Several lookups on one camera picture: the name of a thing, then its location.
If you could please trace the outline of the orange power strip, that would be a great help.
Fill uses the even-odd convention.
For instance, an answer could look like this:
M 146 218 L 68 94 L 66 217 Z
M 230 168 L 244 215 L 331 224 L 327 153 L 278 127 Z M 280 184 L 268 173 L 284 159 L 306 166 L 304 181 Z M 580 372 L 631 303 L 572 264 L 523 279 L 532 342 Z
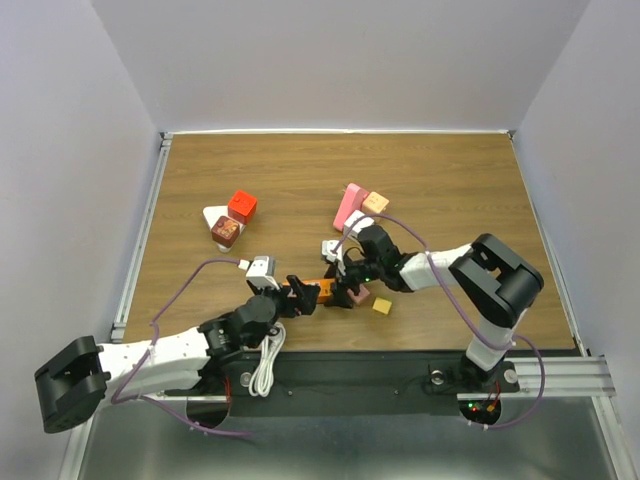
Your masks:
M 331 285 L 334 283 L 334 281 L 332 279 L 307 279 L 307 280 L 302 280 L 301 281 L 302 284 L 304 285 L 313 285 L 313 286 L 318 286 L 319 287 L 319 293 L 318 296 L 316 298 L 316 303 L 317 304 L 324 304 L 329 297 L 331 296 Z

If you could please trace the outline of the pink cube socket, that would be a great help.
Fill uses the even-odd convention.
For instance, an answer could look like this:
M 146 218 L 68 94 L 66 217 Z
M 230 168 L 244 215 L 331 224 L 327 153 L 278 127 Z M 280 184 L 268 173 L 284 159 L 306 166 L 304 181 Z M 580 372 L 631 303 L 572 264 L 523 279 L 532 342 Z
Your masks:
M 348 289 L 347 293 L 356 306 L 363 304 L 370 296 L 370 291 L 364 285 L 359 287 L 358 292 Z

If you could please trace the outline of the yellow green cube socket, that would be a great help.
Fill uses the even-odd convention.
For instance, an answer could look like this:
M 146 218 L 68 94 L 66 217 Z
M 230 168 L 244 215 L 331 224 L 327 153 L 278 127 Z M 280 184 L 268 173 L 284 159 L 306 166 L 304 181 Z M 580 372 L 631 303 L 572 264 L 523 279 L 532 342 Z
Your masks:
M 393 303 L 385 298 L 376 297 L 372 304 L 372 310 L 382 315 L 388 315 L 392 309 Z

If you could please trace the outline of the white cube socket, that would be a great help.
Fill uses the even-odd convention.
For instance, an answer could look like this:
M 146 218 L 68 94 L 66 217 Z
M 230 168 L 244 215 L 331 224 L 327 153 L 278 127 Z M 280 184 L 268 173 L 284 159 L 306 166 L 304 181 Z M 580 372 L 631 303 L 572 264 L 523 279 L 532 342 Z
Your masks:
M 348 238 L 356 240 L 359 233 L 367 227 L 373 226 L 375 220 L 366 216 L 362 211 L 355 210 L 344 222 L 343 233 Z

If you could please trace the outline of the pink triangular socket adapter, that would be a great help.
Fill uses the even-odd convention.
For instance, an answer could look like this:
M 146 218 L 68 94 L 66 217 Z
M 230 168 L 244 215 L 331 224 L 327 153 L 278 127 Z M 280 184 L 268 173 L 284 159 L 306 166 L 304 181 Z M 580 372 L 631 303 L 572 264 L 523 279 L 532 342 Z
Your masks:
M 369 191 L 362 188 L 355 183 L 349 183 L 344 191 L 340 205 L 333 220 L 333 227 L 341 231 L 344 227 L 345 221 L 353 214 L 354 211 L 359 210 L 362 203 L 369 195 Z

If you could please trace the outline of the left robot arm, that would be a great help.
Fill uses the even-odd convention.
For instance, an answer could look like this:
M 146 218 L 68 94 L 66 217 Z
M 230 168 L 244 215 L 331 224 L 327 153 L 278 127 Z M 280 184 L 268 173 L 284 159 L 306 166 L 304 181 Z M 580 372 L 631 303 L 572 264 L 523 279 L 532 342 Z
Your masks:
M 225 365 L 280 333 L 280 319 L 312 314 L 321 291 L 295 275 L 249 286 L 244 304 L 179 334 L 127 344 L 71 341 L 34 374 L 45 433 L 71 430 L 108 404 L 153 402 L 163 391 L 215 392 Z

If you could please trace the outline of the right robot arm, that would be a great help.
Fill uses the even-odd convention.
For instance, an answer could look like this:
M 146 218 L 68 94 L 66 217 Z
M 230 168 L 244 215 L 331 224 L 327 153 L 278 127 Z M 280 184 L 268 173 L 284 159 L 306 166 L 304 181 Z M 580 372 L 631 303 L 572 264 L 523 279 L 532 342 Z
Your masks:
M 360 287 L 372 281 L 401 293 L 438 286 L 473 332 L 461 360 L 461 381 L 472 390 L 491 384 L 516 327 L 544 288 L 541 273 L 488 233 L 438 252 L 403 253 L 377 224 L 362 229 L 356 241 L 359 260 L 349 257 L 340 240 L 322 242 L 326 276 L 334 280 L 326 304 L 351 308 Z

